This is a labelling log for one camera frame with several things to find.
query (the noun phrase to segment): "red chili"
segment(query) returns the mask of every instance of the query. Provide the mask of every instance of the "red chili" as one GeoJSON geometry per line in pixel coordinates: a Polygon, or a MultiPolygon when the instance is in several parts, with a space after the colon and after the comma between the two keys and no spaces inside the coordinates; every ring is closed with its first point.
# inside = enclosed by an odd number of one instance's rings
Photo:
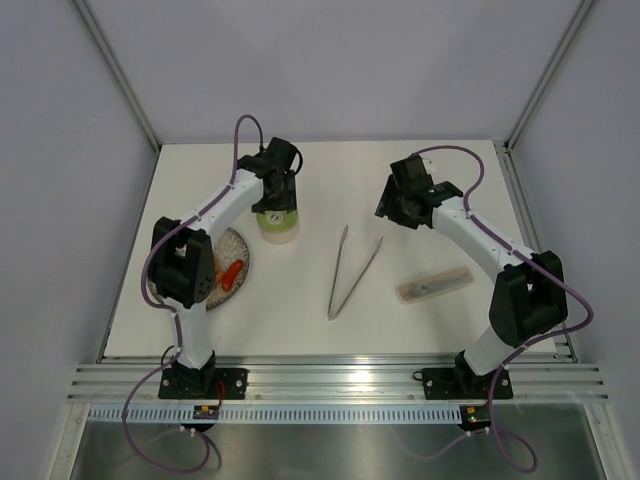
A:
{"type": "Polygon", "coordinates": [[[222,290],[228,292],[231,290],[231,286],[233,285],[233,281],[236,279],[240,271],[244,268],[244,262],[242,260],[236,260],[231,264],[224,275],[222,276],[222,290]]]}

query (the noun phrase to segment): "white wall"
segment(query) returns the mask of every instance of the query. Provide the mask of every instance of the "white wall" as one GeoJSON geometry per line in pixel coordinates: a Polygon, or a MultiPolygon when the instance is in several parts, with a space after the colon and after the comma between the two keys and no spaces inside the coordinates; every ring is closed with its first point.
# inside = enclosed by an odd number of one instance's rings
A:
{"type": "Polygon", "coordinates": [[[638,469],[639,18],[636,0],[596,5],[515,152],[544,246],[593,303],[595,322],[578,346],[602,367],[638,469]]]}
{"type": "Polygon", "coordinates": [[[0,476],[37,478],[154,164],[64,0],[0,2],[0,476]]]}
{"type": "Polygon", "coordinates": [[[91,1],[165,143],[500,138],[578,0],[91,1]]]}

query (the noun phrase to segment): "gray floor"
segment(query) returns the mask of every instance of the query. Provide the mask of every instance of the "gray floor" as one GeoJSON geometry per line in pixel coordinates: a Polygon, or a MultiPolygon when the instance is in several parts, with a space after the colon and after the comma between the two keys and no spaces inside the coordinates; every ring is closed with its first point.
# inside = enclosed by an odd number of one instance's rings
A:
{"type": "MultiPolygon", "coordinates": [[[[593,439],[579,406],[501,407],[501,426],[529,440],[540,458],[532,479],[604,479],[593,439]]],[[[140,445],[168,427],[133,425],[140,445]]],[[[461,431],[450,425],[217,425],[208,435],[217,444],[222,465],[212,455],[205,469],[190,479],[388,480],[388,479],[510,479],[524,476],[501,458],[493,438],[467,439],[442,458],[424,463],[409,457],[394,438],[413,452],[429,455],[461,431]]],[[[174,467],[200,461],[200,441],[184,434],[169,436],[144,448],[152,458],[174,467]]],[[[523,464],[526,451],[514,446],[523,464]]],[[[169,479],[130,456],[119,424],[87,425],[72,478],[169,479]]]]}

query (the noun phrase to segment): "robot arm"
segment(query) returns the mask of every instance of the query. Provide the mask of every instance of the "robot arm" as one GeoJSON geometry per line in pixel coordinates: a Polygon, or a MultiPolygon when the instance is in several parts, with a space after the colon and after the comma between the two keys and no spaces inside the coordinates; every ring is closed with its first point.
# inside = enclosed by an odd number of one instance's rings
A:
{"type": "MultiPolygon", "coordinates": [[[[450,182],[434,184],[419,155],[391,164],[391,171],[376,215],[413,229],[427,225],[446,235],[480,265],[495,285],[489,309],[491,326],[456,359],[457,367],[465,370],[461,373],[464,381],[472,383],[476,377],[486,376],[514,349],[566,319],[564,291],[472,222],[457,187],[450,182]]],[[[498,235],[557,278],[563,278],[562,264],[552,252],[536,254],[498,235]]]]}
{"type": "Polygon", "coordinates": [[[213,246],[229,225],[250,207],[257,213],[296,209],[295,174],[290,167],[297,153],[297,148],[289,142],[273,138],[264,152],[238,161],[231,189],[210,209],[208,206],[225,187],[181,219],[163,217],[156,222],[152,246],[182,221],[194,214],[200,217],[190,228],[170,238],[149,267],[149,279],[155,283],[158,295],[179,313],[182,341],[176,338],[175,345],[181,344],[183,351],[177,363],[186,369],[201,370],[215,358],[205,308],[216,276],[213,246]]]}

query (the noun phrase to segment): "metal tongs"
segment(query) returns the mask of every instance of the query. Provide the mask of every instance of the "metal tongs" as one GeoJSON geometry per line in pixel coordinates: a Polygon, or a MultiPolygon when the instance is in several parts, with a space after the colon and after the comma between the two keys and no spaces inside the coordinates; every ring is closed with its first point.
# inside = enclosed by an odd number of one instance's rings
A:
{"type": "Polygon", "coordinates": [[[347,296],[344,298],[344,300],[342,301],[338,309],[335,311],[335,313],[331,313],[331,308],[333,307],[333,294],[336,291],[336,283],[338,281],[338,270],[340,270],[340,259],[342,258],[342,247],[344,246],[344,241],[347,239],[348,233],[349,233],[349,225],[345,225],[344,230],[342,231],[342,237],[340,238],[340,246],[338,247],[338,258],[336,260],[336,271],[333,274],[333,284],[331,285],[331,296],[329,297],[329,309],[327,310],[327,317],[329,318],[329,320],[335,320],[338,314],[340,313],[340,310],[342,310],[342,307],[344,307],[345,303],[347,303],[347,300],[349,300],[349,297],[358,286],[358,283],[360,282],[365,272],[371,265],[371,262],[373,262],[373,259],[376,258],[376,255],[380,251],[380,247],[382,246],[382,240],[384,238],[384,237],[380,237],[380,240],[378,241],[378,246],[373,251],[371,258],[369,258],[369,260],[367,261],[367,264],[362,269],[362,272],[360,272],[360,275],[358,275],[358,278],[356,279],[355,283],[351,287],[351,290],[349,290],[349,293],[347,293],[347,296]]]}

